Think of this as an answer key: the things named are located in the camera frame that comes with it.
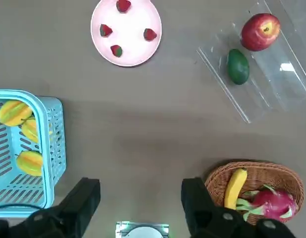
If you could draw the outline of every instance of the dragon fruit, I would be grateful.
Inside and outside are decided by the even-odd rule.
[[[291,194],[267,185],[264,187],[266,189],[261,191],[246,192],[253,197],[252,202],[238,198],[236,210],[248,211],[243,215],[245,221],[250,214],[264,215],[275,220],[290,218],[295,214],[298,207]]]

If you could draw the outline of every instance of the apple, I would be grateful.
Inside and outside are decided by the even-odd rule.
[[[243,26],[241,44],[249,51],[262,51],[278,37],[280,21],[270,13],[259,13],[251,17]]]

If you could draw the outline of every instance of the wicker basket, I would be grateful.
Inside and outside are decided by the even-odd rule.
[[[205,186],[216,205],[224,206],[226,186],[232,173],[237,168],[245,168],[248,172],[247,181],[240,192],[241,198],[249,199],[248,196],[243,195],[245,191],[257,190],[261,188],[263,184],[267,184],[275,188],[284,189],[292,194],[298,205],[296,214],[299,212],[305,198],[302,180],[294,171],[283,165],[265,162],[232,162],[212,171],[205,182]],[[262,217],[263,216],[251,214],[248,218],[248,222],[255,225],[258,219]],[[281,222],[286,222],[291,218],[282,219]]]

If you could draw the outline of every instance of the plate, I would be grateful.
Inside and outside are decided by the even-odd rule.
[[[147,61],[157,50],[162,38],[162,22],[159,13],[150,0],[130,0],[131,7],[126,13],[120,13],[116,0],[101,0],[92,16],[91,35],[98,52],[109,62],[132,67]],[[113,32],[108,37],[100,35],[100,26],[105,24]],[[143,32],[153,29],[157,37],[146,41]],[[119,45],[122,56],[112,54],[110,47]]]
[[[163,238],[161,233],[152,227],[138,227],[129,232],[127,238]]]

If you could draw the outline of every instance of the green avocado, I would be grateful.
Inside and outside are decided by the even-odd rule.
[[[227,70],[231,81],[237,85],[242,85],[248,80],[250,74],[249,62],[240,50],[232,49],[229,51]]]

